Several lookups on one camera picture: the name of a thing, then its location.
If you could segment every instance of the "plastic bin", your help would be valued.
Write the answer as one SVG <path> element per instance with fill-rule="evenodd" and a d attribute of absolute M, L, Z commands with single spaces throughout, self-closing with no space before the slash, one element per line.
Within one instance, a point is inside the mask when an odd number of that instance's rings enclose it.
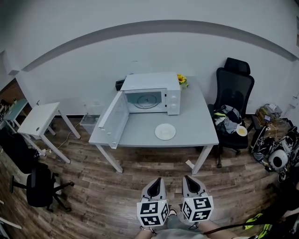
<path fill-rule="evenodd" d="M 99 115 L 86 114 L 82 118 L 80 125 L 91 135 L 99 117 Z"/>

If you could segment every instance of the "bracelet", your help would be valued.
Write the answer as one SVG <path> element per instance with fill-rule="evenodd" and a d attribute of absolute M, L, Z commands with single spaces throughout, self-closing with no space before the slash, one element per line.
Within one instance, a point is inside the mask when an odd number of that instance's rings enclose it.
<path fill-rule="evenodd" d="M 157 235 L 157 233 L 156 233 L 151 227 L 149 227 L 149 229 L 146 229 L 146 228 L 144 228 L 143 226 L 140 226 L 140 229 L 141 229 L 141 230 L 150 231 L 150 232 L 152 232 L 154 235 Z"/>

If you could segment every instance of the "shoe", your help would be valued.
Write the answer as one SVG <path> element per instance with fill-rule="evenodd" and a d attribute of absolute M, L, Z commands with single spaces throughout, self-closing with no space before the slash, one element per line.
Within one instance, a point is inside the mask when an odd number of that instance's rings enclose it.
<path fill-rule="evenodd" d="M 251 218 L 251 219 L 248 219 L 247 221 L 246 221 L 246 223 L 247 222 L 255 222 L 260 216 L 262 216 L 263 214 L 262 213 L 258 213 L 254 218 Z M 247 230 L 247 229 L 249 229 L 249 228 L 251 228 L 251 227 L 253 227 L 254 225 L 247 225 L 247 226 L 245 226 L 245 230 Z"/>
<path fill-rule="evenodd" d="M 174 209 L 170 209 L 169 214 L 168 214 L 168 217 L 169 217 L 170 215 L 178 216 L 178 213 L 177 213 L 176 210 L 174 210 Z"/>
<path fill-rule="evenodd" d="M 260 233 L 257 239 L 263 238 L 265 235 L 267 235 L 271 230 L 271 228 L 272 228 L 271 224 L 265 224 L 265 226 L 263 226 L 262 232 Z"/>

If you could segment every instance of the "open microwave door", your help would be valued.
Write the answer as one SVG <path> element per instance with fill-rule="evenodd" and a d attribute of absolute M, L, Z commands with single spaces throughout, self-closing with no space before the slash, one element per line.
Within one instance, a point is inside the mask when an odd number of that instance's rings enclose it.
<path fill-rule="evenodd" d="M 98 125 L 105 132 L 107 142 L 111 148 L 117 148 L 128 118 L 129 110 L 125 95 L 124 92 L 119 91 Z"/>

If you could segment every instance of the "white microwave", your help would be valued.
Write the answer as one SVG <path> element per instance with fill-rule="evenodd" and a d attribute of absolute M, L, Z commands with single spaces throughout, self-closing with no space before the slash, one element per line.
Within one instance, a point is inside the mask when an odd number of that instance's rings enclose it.
<path fill-rule="evenodd" d="M 175 72 L 127 75 L 98 127 L 116 148 L 130 113 L 166 112 L 178 115 L 181 90 Z"/>

